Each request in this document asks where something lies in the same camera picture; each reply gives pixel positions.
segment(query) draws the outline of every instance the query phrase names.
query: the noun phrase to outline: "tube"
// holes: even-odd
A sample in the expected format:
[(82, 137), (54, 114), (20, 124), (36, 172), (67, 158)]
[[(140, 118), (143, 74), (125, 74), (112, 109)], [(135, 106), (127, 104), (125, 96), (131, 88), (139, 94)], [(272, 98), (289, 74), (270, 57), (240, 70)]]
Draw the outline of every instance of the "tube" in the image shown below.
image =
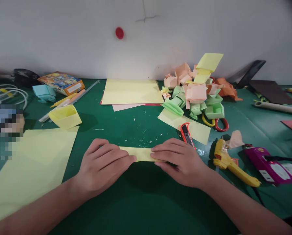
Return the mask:
[(286, 112), (286, 113), (292, 113), (292, 107), (280, 105), (280, 104), (256, 102), (255, 106), (259, 107), (259, 108), (266, 108), (266, 109), (272, 109), (272, 110), (282, 111), (282, 112)]

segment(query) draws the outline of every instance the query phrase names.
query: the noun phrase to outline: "left hand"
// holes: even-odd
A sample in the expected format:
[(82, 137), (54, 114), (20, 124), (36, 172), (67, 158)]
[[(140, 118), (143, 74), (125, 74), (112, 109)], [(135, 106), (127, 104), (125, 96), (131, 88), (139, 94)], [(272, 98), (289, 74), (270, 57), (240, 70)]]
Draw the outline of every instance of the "left hand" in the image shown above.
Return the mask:
[(89, 200), (107, 188), (136, 161), (136, 156), (105, 139), (94, 139), (83, 156), (74, 185), (85, 200)]

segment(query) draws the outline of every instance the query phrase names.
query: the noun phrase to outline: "red dot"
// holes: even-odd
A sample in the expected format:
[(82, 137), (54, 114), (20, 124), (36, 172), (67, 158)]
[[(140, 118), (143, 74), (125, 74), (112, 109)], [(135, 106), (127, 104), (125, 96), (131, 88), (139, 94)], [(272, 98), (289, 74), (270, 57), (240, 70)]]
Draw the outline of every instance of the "red dot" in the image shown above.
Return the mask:
[(124, 38), (124, 31), (121, 27), (116, 28), (116, 36), (118, 39)]

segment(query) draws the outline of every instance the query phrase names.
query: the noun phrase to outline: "hand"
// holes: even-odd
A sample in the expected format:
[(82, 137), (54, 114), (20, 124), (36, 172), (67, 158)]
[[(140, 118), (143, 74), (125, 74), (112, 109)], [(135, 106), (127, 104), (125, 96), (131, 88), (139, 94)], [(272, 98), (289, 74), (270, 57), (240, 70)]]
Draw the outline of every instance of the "hand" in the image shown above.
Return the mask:
[(105, 139), (94, 139), (83, 156), (80, 171), (74, 177), (74, 185), (85, 200), (89, 200), (107, 188), (136, 161), (136, 156)]
[(177, 167), (166, 162), (155, 162), (175, 181), (188, 187), (202, 189), (214, 172), (202, 162), (191, 145), (175, 138), (153, 147), (152, 152), (152, 158), (175, 164)]

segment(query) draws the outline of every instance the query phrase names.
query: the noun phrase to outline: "scissors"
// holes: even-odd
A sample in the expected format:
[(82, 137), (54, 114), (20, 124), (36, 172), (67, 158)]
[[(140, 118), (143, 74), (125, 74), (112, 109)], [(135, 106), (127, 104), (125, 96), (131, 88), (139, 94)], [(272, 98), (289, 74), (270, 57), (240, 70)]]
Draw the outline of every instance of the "scissors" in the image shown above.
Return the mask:
[(211, 120), (211, 123), (207, 122), (206, 118), (205, 118), (205, 114), (202, 113), (201, 115), (201, 118), (202, 118), (202, 121), (207, 125), (207, 126), (210, 126), (210, 127), (214, 127), (217, 131), (219, 132), (225, 132), (229, 129), (229, 124), (227, 122), (227, 120), (225, 118), (221, 118), (223, 124), (224, 124), (224, 129), (221, 129), (219, 126), (218, 126), (218, 122), (219, 122), (219, 118), (217, 119), (212, 119)]

